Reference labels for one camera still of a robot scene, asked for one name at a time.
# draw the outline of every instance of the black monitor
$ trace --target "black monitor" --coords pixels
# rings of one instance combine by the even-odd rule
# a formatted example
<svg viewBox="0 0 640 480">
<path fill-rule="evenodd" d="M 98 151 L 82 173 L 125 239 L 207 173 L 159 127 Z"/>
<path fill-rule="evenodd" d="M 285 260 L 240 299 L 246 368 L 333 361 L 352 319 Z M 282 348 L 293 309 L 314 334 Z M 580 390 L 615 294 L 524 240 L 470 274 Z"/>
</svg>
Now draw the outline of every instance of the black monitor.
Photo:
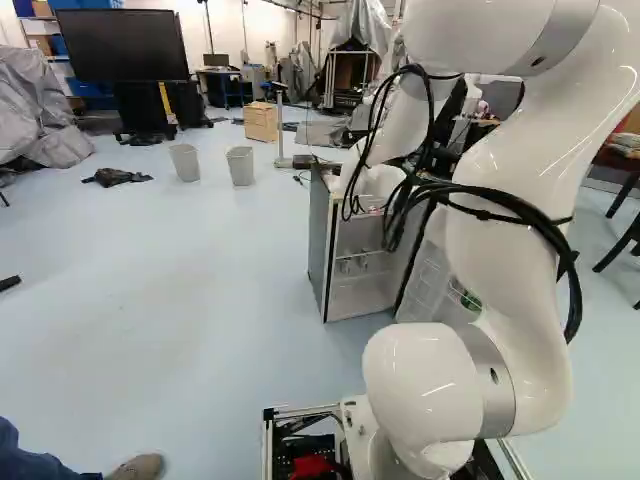
<svg viewBox="0 0 640 480">
<path fill-rule="evenodd" d="M 171 10 L 56 10 L 76 78 L 84 82 L 187 80 L 179 22 Z"/>
</svg>

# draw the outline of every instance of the gray cover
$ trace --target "gray cover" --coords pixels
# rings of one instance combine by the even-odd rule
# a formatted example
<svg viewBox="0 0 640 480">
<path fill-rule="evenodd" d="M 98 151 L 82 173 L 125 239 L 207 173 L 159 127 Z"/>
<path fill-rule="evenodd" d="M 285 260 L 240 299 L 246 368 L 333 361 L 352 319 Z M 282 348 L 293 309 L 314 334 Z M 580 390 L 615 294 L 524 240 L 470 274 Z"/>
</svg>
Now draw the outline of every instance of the gray cover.
<svg viewBox="0 0 640 480">
<path fill-rule="evenodd" d="M 73 118 L 42 52 L 0 45 L 0 165 L 20 155 L 52 168 L 80 163 L 94 150 Z"/>
<path fill-rule="evenodd" d="M 336 21 L 329 49 L 353 37 L 384 58 L 389 49 L 391 25 L 380 0 L 352 0 L 346 9 Z"/>
</svg>

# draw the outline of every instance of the person's foot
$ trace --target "person's foot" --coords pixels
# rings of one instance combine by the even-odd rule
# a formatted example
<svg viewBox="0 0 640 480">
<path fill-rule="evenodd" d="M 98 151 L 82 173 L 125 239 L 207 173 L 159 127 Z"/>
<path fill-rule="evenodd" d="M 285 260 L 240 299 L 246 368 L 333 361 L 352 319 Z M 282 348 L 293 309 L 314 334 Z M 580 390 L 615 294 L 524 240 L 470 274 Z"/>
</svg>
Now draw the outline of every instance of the person's foot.
<svg viewBox="0 0 640 480">
<path fill-rule="evenodd" d="M 164 457 L 157 453 L 139 455 L 123 463 L 104 480 L 158 480 L 164 474 Z"/>
</svg>

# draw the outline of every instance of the white bin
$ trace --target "white bin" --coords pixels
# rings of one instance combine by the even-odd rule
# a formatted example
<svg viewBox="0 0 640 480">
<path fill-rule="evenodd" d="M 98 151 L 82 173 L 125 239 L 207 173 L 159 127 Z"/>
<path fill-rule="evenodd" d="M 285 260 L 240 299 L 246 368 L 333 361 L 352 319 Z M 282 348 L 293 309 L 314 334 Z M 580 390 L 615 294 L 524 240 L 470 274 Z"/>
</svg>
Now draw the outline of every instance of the white bin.
<svg viewBox="0 0 640 480">
<path fill-rule="evenodd" d="M 237 187 L 255 182 L 253 177 L 253 147 L 233 147 L 227 151 L 231 181 Z"/>
<path fill-rule="evenodd" d="M 200 164 L 198 150 L 193 145 L 182 144 L 169 147 L 171 160 L 176 167 L 176 173 L 183 182 L 200 180 Z"/>
</svg>

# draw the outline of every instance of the cable bundle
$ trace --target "cable bundle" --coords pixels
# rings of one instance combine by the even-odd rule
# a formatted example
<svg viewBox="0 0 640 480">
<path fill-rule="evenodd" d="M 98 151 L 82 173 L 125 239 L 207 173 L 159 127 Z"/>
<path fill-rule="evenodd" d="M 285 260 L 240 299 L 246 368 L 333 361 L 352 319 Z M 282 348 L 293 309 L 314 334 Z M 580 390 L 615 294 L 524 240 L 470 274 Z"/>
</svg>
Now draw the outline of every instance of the cable bundle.
<svg viewBox="0 0 640 480">
<path fill-rule="evenodd" d="M 500 190 L 486 187 L 458 185 L 440 180 L 425 181 L 416 175 L 417 172 L 423 170 L 424 167 L 430 163 L 433 155 L 434 140 L 432 133 L 435 123 L 435 114 L 431 80 L 451 80 L 458 77 L 458 75 L 449 77 L 432 76 L 427 74 L 420 65 L 409 64 L 394 72 L 380 85 L 374 96 L 371 111 L 369 112 L 369 132 L 366 136 L 365 147 L 345 190 L 345 197 L 342 204 L 342 219 L 344 221 L 349 221 L 352 215 L 365 213 L 365 210 L 360 204 L 358 195 L 355 193 L 356 184 L 362 169 L 369 168 L 367 166 L 367 158 L 371 148 L 373 147 L 376 132 L 382 119 L 383 107 L 393 85 L 393 81 L 395 78 L 408 73 L 420 76 L 424 82 L 429 102 L 429 130 L 422 145 L 420 146 L 422 148 L 422 155 L 416 163 L 415 170 L 407 175 L 407 178 L 405 178 L 405 180 L 403 180 L 393 190 L 389 200 L 383 207 L 383 247 L 389 252 L 397 250 L 404 234 L 404 227 L 409 213 L 422 202 L 428 202 L 428 207 L 422 220 L 422 228 L 420 229 L 419 235 L 422 234 L 422 230 L 424 230 L 424 226 L 428 222 L 429 217 L 435 210 L 437 204 L 447 205 L 448 207 L 457 209 L 466 214 L 473 215 L 482 221 L 501 221 L 533 227 L 535 231 L 544 238 L 544 240 L 558 254 L 560 259 L 559 268 L 561 271 L 566 271 L 568 276 L 570 290 L 569 318 L 565 328 L 564 337 L 567 344 L 570 343 L 578 332 L 582 322 L 582 290 L 580 287 L 578 273 L 575 268 L 573 252 L 567 242 L 567 239 L 558 228 L 558 225 L 571 221 L 571 218 L 552 220 L 536 206 L 515 195 Z M 375 122 L 373 122 L 375 111 L 374 107 L 377 104 L 381 93 L 382 103 L 378 109 Z M 487 210 L 475 210 L 459 205 L 451 201 L 449 198 L 449 195 L 455 193 L 464 193 L 483 198 L 513 212 L 515 216 L 510 217 L 497 215 Z"/>
</svg>

